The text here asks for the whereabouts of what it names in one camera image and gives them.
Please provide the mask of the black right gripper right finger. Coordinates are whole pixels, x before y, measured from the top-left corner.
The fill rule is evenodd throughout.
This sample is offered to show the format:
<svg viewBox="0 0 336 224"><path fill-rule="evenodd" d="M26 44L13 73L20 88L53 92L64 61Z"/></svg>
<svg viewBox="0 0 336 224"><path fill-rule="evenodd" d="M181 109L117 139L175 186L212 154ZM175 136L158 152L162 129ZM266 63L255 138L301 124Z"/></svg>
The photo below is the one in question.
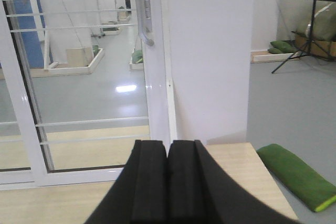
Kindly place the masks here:
<svg viewBox="0 0 336 224"><path fill-rule="evenodd" d="M296 223L234 181L199 141L169 150L169 223Z"/></svg>

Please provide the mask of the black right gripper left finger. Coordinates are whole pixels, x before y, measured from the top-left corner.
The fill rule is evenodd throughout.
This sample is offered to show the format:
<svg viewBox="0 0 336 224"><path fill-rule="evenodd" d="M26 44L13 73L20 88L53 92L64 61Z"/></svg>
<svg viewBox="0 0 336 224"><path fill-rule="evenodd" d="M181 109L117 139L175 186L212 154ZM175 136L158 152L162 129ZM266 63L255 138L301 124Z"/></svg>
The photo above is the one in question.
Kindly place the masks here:
<svg viewBox="0 0 336 224"><path fill-rule="evenodd" d="M166 223L166 169L161 141L136 140L123 171L86 223Z"/></svg>

